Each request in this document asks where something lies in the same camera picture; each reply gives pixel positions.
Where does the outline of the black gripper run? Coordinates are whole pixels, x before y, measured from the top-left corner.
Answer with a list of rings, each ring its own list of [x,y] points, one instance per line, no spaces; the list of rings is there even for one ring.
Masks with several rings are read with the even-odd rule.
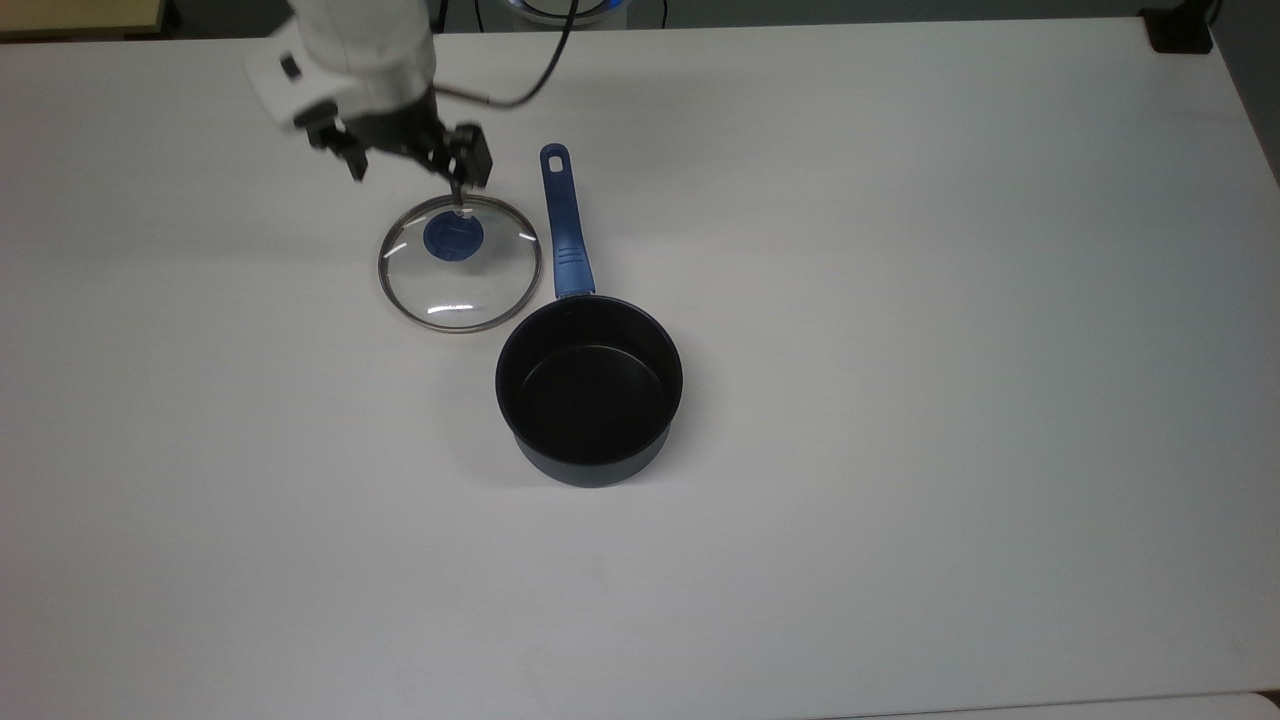
[[[337,102],[326,99],[297,113],[296,128],[314,149],[344,161],[357,183],[367,173],[372,150],[416,161],[448,179],[457,213],[463,211],[468,193],[486,188],[492,177],[493,159],[483,128],[474,123],[447,126],[433,90],[404,108],[346,119]]]

